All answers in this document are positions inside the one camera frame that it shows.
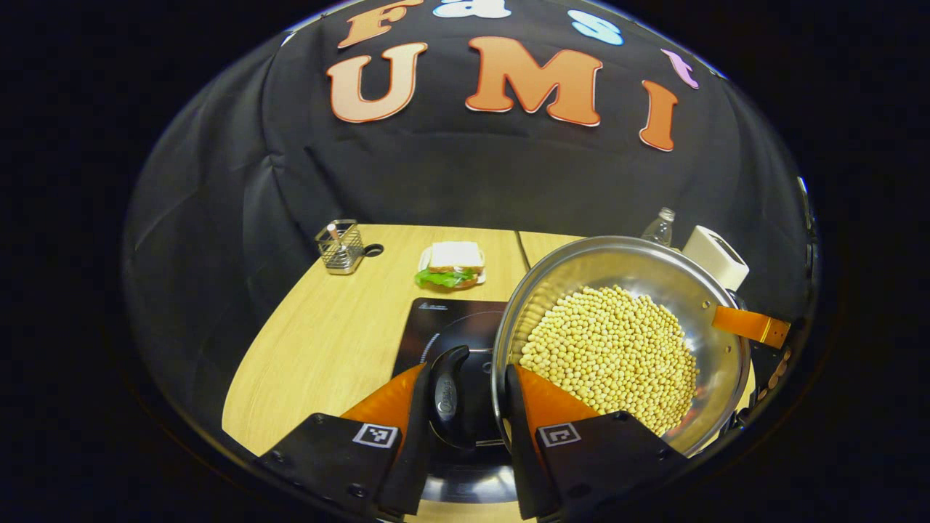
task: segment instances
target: orange letter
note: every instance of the orange letter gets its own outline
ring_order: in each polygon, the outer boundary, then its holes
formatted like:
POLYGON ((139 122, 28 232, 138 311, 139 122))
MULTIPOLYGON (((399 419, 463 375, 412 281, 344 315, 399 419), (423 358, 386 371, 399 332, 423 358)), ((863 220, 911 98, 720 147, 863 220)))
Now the orange letter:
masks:
POLYGON ((406 14, 407 7, 419 6, 422 3, 423 0, 401 0, 400 2, 394 2, 393 4, 388 4, 387 6, 353 16, 349 19, 349 23, 352 25, 349 29, 349 36, 346 36, 345 40, 339 42, 339 48, 342 49, 352 46, 358 44, 362 40, 387 33, 391 30, 391 26, 381 25, 384 20, 398 21, 406 14))
POLYGON ((671 108, 678 98, 656 82, 643 80, 643 87, 649 93, 649 116, 640 129, 640 140, 668 153, 675 144, 671 141, 671 108))
POLYGON ((370 56, 350 58, 330 67, 326 74, 333 78, 329 98, 333 114, 340 120, 360 124, 387 118, 404 109, 417 84, 417 55, 425 50, 426 44, 416 42, 381 53, 382 58, 391 61, 391 86, 388 94, 375 101, 362 98, 362 68, 371 61, 370 56))
POLYGON ((561 50, 540 68, 526 48, 510 38, 481 36, 469 45, 481 53, 478 91, 465 100, 469 109, 508 112, 513 100, 504 94, 504 87, 510 82, 524 110, 535 113, 558 87, 555 102, 546 107, 549 116, 588 127, 601 123, 601 116, 594 111, 594 75, 604 67, 600 60, 561 50))

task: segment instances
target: black induction stove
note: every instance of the black induction stove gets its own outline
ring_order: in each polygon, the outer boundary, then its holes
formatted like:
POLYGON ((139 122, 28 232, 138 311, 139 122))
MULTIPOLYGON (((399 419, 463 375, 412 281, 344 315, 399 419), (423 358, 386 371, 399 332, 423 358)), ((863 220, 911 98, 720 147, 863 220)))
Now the black induction stove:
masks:
POLYGON ((443 352, 468 345, 460 378, 465 424, 477 447, 456 449, 439 441, 423 499, 451 503, 516 501, 511 455, 500 439, 491 403, 491 349, 506 302, 417 298, 410 307, 392 376, 431 363, 443 352))

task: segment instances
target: lettuce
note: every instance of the lettuce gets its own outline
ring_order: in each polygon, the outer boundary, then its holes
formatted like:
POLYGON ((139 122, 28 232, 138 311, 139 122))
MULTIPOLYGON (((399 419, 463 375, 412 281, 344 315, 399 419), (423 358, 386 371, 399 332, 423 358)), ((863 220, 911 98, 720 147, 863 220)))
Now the lettuce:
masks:
POLYGON ((420 287, 423 287, 424 282, 430 282, 443 287, 453 288, 459 283, 472 279, 473 277, 474 271, 471 269, 466 269, 461 272, 456 271, 454 273, 431 273, 429 269, 423 269, 414 276, 414 281, 416 281, 417 285, 420 287))

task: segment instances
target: wooden table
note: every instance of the wooden table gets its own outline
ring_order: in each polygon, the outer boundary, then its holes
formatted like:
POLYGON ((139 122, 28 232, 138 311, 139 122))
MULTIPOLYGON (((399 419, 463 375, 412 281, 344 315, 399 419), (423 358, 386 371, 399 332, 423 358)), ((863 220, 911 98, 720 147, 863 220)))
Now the wooden table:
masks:
MULTIPOLYGON (((222 428, 256 455, 314 412, 340 415, 391 378, 410 303, 420 297, 506 302, 529 264, 580 236, 414 225, 359 225, 384 252, 353 275, 315 263, 275 309, 232 379, 222 428), (413 276, 433 242, 471 240, 487 281, 463 290, 419 288, 413 276)), ((748 406, 747 385, 743 402, 748 406)), ((520 521, 517 503, 423 501, 410 521, 520 521)))

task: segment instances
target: sandwich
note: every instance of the sandwich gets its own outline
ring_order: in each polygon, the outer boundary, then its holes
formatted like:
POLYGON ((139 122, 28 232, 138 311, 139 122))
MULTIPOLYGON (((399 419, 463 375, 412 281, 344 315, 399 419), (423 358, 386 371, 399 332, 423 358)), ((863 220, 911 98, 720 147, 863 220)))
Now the sandwich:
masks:
POLYGON ((417 285, 432 283, 446 288, 468 288, 485 271, 485 254, 474 242, 432 244, 430 262, 417 273, 417 285))

